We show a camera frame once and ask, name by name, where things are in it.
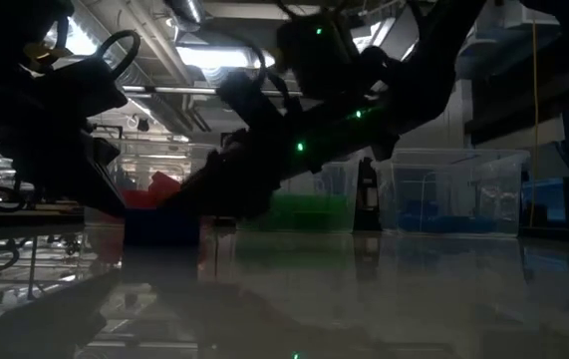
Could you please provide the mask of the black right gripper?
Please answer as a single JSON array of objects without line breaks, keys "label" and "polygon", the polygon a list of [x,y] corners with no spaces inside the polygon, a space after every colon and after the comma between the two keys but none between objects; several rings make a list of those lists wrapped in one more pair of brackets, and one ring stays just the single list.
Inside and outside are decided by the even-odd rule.
[{"label": "black right gripper", "polygon": [[[219,88],[261,90],[255,79],[233,75]],[[279,112],[260,93],[218,95],[245,122],[246,129],[226,134],[220,150],[208,153],[204,166],[188,177],[162,209],[193,216],[254,218],[269,209],[273,186],[364,148],[388,159],[399,141],[390,109],[375,97],[371,84],[349,85],[343,92],[304,110],[300,99],[282,97]]]}]

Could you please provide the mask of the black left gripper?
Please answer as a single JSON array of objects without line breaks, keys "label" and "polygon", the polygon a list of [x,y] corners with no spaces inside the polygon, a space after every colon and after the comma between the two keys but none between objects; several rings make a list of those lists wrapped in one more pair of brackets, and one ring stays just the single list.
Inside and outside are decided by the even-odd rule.
[{"label": "black left gripper", "polygon": [[68,197],[113,217],[126,212],[107,165],[120,153],[85,126],[33,118],[0,124],[0,154],[12,160],[21,180]]}]

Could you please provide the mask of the green toy block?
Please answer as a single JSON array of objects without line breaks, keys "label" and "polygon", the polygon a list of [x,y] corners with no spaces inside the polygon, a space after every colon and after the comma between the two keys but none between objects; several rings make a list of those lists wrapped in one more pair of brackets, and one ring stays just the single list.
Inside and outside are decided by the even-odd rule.
[{"label": "green toy block", "polygon": [[351,232],[355,203],[344,195],[274,194],[263,214],[243,219],[237,229],[252,231]]}]

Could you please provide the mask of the clear plastic bin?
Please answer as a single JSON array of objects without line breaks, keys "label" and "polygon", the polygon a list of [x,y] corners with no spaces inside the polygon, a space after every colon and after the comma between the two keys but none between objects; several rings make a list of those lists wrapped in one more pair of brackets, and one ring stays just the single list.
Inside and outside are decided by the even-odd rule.
[{"label": "clear plastic bin", "polygon": [[360,158],[350,157],[344,161],[326,163],[313,174],[302,173],[280,183],[274,194],[344,195],[355,203],[357,196]]},{"label": "clear plastic bin", "polygon": [[[521,182],[530,154],[521,150],[399,149],[374,164],[382,230],[405,234],[515,236]],[[490,233],[425,233],[398,229],[401,215],[487,217]]]},{"label": "clear plastic bin", "polygon": [[[208,153],[215,149],[212,145],[143,140],[117,140],[114,144],[120,153],[109,162],[107,172],[119,192],[121,189],[148,190],[155,172],[162,172],[182,185],[203,167]],[[120,227],[124,225],[125,216],[113,217],[87,207],[84,225]]]}]

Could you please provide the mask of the horizontal ceiling pipe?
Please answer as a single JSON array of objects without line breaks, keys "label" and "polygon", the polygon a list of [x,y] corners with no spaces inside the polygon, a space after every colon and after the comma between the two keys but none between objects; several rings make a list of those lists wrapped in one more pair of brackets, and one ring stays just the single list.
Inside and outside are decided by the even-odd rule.
[{"label": "horizontal ceiling pipe", "polygon": [[166,95],[250,95],[262,94],[267,97],[282,98],[285,95],[291,97],[302,97],[300,91],[288,91],[282,94],[278,90],[257,90],[252,86],[247,88],[209,88],[209,87],[166,87],[166,86],[138,86],[122,85],[122,90],[127,94],[166,94]]}]

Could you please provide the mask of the ceiling light panel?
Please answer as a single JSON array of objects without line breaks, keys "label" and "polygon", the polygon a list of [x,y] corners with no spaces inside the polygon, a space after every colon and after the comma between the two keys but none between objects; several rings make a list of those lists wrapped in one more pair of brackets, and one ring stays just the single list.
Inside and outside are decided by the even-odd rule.
[{"label": "ceiling light panel", "polygon": [[260,67],[258,56],[245,47],[176,47],[185,65],[201,69]]}]

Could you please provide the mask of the silver ribbed duct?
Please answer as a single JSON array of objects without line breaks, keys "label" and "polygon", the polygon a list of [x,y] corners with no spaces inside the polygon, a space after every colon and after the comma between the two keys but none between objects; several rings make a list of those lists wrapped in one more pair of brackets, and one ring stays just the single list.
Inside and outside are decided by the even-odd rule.
[{"label": "silver ribbed duct", "polygon": [[163,0],[171,11],[176,27],[183,32],[197,32],[206,20],[200,0]]},{"label": "silver ribbed duct", "polygon": [[[67,48],[77,56],[93,55],[111,36],[111,33],[101,24],[96,25],[77,17],[70,17],[69,23]],[[106,50],[103,58],[108,65],[114,68],[124,59],[131,44],[131,38],[118,40]],[[121,88],[124,86],[154,86],[154,82],[137,61],[133,61],[119,75],[117,84]],[[173,99],[160,93],[151,93],[146,97],[138,94],[131,97],[131,100],[139,112],[147,109],[146,116],[158,120],[170,132],[184,135],[194,130],[203,130],[200,122],[182,107],[182,96]]]}]

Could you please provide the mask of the black frame bracket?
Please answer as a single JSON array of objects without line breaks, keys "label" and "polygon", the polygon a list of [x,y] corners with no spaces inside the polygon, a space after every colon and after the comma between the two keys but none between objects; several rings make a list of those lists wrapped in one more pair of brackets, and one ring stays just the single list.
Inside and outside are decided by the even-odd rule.
[{"label": "black frame bracket", "polygon": [[378,177],[372,159],[359,163],[354,230],[380,231]]}]

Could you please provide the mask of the large silver air duct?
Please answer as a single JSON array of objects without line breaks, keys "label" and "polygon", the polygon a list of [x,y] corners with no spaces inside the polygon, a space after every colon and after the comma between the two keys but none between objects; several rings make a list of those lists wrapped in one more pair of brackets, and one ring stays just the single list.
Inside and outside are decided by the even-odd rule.
[{"label": "large silver air duct", "polygon": [[376,46],[389,57],[404,60],[418,40],[419,29],[414,15],[406,10],[398,17],[355,28],[351,34],[359,52]]}]

